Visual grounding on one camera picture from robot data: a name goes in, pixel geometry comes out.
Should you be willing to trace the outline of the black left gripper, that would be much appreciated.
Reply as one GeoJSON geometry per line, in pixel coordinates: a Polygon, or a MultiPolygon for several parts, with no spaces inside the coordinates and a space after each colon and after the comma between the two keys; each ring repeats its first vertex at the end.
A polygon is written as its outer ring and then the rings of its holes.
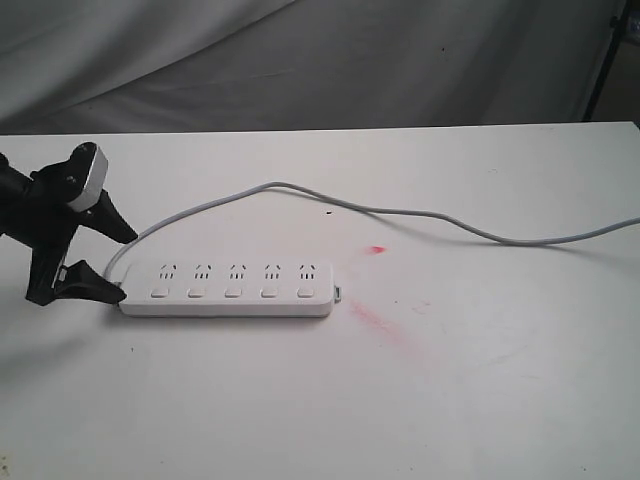
{"type": "MultiPolygon", "coordinates": [[[[79,213],[67,203],[74,193],[69,160],[51,164],[30,175],[19,175],[22,241],[31,248],[25,298],[35,304],[55,300],[88,300],[115,305],[125,292],[81,260],[64,266],[69,244],[79,226],[79,213]]],[[[119,244],[137,239],[136,231],[119,214],[106,190],[85,211],[85,226],[119,244]]]]}

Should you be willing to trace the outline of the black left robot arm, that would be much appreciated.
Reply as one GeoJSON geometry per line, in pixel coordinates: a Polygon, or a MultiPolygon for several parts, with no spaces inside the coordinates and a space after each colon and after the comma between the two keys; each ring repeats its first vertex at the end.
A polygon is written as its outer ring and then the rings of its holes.
{"type": "Polygon", "coordinates": [[[104,189],[107,171],[108,160],[93,143],[28,176],[1,157],[1,233],[31,249],[28,301],[39,306],[59,299],[114,305],[126,298],[86,261],[64,264],[80,227],[124,245],[138,238],[104,189]]]}

